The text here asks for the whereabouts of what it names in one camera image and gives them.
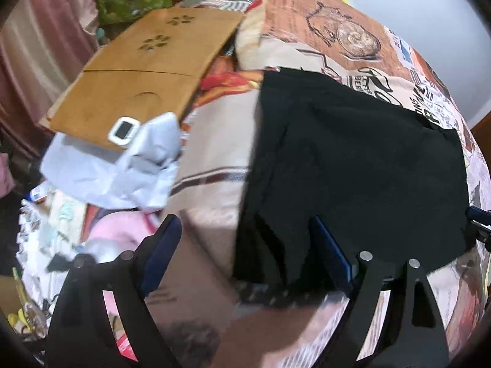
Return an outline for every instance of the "white wall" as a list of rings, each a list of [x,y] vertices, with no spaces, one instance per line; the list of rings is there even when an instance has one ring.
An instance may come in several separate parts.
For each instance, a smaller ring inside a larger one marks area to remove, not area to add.
[[[472,127],[491,110],[491,39],[467,0],[349,0],[412,45]]]

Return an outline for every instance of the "white paper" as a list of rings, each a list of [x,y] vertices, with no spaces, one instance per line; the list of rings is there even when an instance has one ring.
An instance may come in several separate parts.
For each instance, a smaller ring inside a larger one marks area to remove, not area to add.
[[[40,170],[56,188],[88,204],[161,209],[177,173],[180,136],[171,112],[145,123],[122,153],[57,133]]]
[[[61,190],[56,190],[48,222],[72,244],[78,244],[82,234],[87,205]]]

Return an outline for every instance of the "curtain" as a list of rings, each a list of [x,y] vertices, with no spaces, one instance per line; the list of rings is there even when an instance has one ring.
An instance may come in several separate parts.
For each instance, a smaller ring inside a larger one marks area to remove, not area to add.
[[[51,133],[38,122],[97,49],[94,0],[19,0],[0,31],[0,129],[28,158]]]

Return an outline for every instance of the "small white device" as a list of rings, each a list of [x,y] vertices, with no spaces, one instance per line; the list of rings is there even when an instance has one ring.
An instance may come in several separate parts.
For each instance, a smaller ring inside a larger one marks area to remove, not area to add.
[[[107,135],[107,139],[121,148],[127,148],[140,126],[141,123],[133,117],[120,117]]]

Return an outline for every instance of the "pink cloth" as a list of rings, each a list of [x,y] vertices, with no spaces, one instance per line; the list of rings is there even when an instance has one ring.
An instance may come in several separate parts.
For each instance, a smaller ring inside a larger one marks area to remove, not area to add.
[[[116,240],[127,250],[136,250],[143,239],[153,235],[155,228],[147,217],[139,211],[119,211],[102,217],[94,226],[89,240],[104,238]],[[113,316],[118,316],[118,308],[111,291],[103,291],[106,310]]]
[[[97,49],[94,0],[19,0],[0,32],[0,129],[27,157],[51,134],[40,119]]]
[[[0,153],[0,197],[4,197],[14,188],[14,179],[8,168],[8,155]]]

